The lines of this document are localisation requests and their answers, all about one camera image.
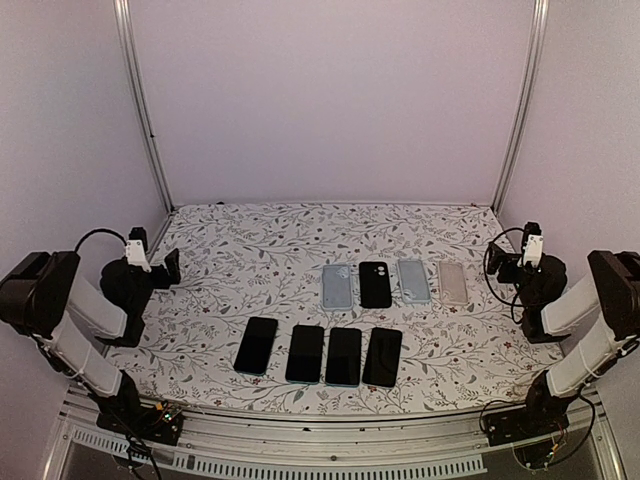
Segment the white phone case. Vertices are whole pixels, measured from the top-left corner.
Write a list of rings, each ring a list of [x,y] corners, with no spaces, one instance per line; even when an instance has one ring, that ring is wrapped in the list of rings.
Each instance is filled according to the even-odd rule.
[[[456,262],[438,263],[440,297],[446,305],[466,305],[469,301],[463,266]]]

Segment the light blue case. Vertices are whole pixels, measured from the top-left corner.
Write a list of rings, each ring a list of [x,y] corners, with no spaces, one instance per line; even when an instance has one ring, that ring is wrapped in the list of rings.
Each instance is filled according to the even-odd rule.
[[[321,305],[325,310],[346,311],[353,307],[352,276],[349,265],[324,265],[321,284]]]
[[[397,272],[402,300],[409,305],[424,305],[431,301],[431,291],[424,265],[418,259],[401,259]]]

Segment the light blue cased phone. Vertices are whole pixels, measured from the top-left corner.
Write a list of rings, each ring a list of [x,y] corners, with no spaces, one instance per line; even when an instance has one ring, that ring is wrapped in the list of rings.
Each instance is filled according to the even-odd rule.
[[[243,333],[234,361],[234,370],[250,375],[266,373],[278,321],[272,318],[251,317]]]

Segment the black phone case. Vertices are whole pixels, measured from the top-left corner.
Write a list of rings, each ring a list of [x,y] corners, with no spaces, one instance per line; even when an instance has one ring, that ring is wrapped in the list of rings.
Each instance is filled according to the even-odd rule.
[[[366,309],[386,309],[392,305],[388,266],[381,261],[358,265],[360,304]]]

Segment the bare phone dark screen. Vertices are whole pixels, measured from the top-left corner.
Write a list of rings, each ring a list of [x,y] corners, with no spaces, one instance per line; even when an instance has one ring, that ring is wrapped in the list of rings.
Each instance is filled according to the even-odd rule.
[[[317,384],[323,347],[323,327],[296,325],[292,331],[285,379],[292,383]]]

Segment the phone with dark screen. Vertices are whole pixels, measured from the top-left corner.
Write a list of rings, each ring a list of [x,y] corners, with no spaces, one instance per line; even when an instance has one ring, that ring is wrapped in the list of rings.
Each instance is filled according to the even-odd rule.
[[[355,328],[333,328],[325,369],[325,383],[357,387],[361,379],[362,332]]]

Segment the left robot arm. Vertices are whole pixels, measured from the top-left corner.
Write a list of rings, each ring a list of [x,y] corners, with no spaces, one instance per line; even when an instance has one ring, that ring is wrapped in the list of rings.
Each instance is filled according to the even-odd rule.
[[[76,251],[32,252],[1,281],[1,319],[32,338],[53,367],[83,383],[102,414],[128,434],[148,426],[135,382],[97,349],[139,345],[143,314],[154,291],[181,280],[179,253],[162,265],[147,263],[139,242],[109,262],[94,287],[79,272]]]

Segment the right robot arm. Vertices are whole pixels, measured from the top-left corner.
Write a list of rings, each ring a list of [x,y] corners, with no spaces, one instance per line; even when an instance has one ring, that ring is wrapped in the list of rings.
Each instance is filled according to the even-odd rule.
[[[519,325],[530,342],[561,342],[594,319],[571,352],[533,380],[516,421],[524,435],[539,435],[587,383],[639,348],[639,254],[593,250],[587,260],[589,272],[567,288],[564,262],[542,252],[539,235],[519,254],[495,240],[485,251],[484,275],[515,287],[512,305],[522,310]]]

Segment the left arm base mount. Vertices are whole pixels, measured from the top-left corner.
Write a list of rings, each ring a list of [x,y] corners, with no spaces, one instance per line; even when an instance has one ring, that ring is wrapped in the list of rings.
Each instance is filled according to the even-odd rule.
[[[134,439],[176,446],[181,436],[185,417],[172,404],[162,402],[156,406],[117,407],[102,399],[99,403],[98,427]]]

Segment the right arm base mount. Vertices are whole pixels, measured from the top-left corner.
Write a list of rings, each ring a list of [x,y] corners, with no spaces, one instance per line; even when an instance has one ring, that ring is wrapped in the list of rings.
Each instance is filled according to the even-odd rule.
[[[548,469],[565,444],[569,419],[538,418],[524,406],[492,400],[481,410],[479,427],[491,447],[511,445],[516,462],[528,470]]]

